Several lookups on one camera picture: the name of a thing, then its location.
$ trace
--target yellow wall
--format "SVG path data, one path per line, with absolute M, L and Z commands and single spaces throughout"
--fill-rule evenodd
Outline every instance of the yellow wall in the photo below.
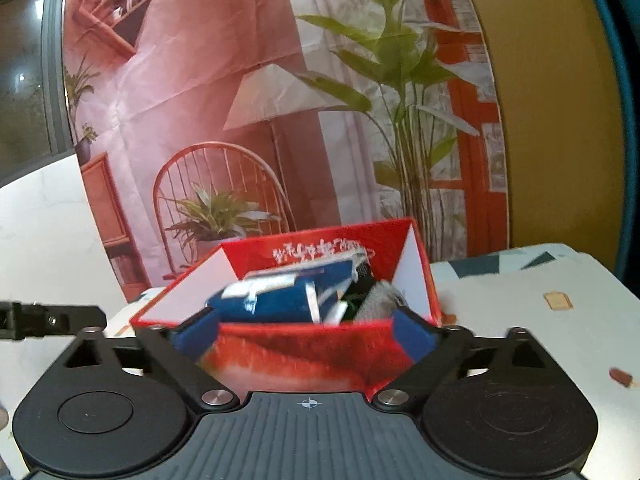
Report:
M 623 128 L 593 0 L 473 1 L 507 142 L 511 245 L 562 242 L 612 269 Z

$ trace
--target plant pot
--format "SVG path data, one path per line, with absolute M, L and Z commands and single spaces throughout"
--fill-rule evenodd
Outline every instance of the plant pot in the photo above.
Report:
M 86 137 L 80 139 L 76 144 L 76 155 L 78 156 L 78 164 L 84 166 L 91 158 L 91 142 Z
M 229 238 L 222 238 L 221 240 L 196 240 L 196 248 L 198 250 L 198 258 L 204 258 L 213 249 L 218 247 L 222 242 L 233 242 L 239 240 L 239 236 L 231 236 Z

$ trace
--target metal screw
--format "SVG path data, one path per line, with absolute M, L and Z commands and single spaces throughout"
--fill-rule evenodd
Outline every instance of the metal screw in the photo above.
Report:
M 209 390 L 202 394 L 202 402 L 210 406 L 224 406 L 234 400 L 231 392 L 226 390 Z
M 400 406 L 409 400 L 409 395 L 402 390 L 384 390 L 378 394 L 378 400 L 387 406 Z

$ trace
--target red chair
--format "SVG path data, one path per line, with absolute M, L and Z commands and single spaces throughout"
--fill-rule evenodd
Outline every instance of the red chair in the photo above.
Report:
M 278 221 L 261 221 L 263 234 L 280 234 L 295 230 L 289 200 L 269 165 L 251 150 L 228 142 L 200 142 L 180 150 L 158 172 L 153 198 L 156 221 L 173 280 L 198 260 L 195 243 L 183 244 L 186 235 L 167 236 L 166 228 L 182 218 L 173 200 L 194 198 L 193 184 L 211 192 L 239 191 L 261 211 L 279 217 Z

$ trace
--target gray ribbed panel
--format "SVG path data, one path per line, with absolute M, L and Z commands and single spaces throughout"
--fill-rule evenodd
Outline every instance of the gray ribbed panel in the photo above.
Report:
M 472 480 L 441 459 L 413 421 L 372 409 L 360 394 L 254 394 L 207 415 L 189 441 L 130 480 Z M 578 480 L 578 475 L 563 480 Z M 33 480 L 54 480 L 38 473 Z

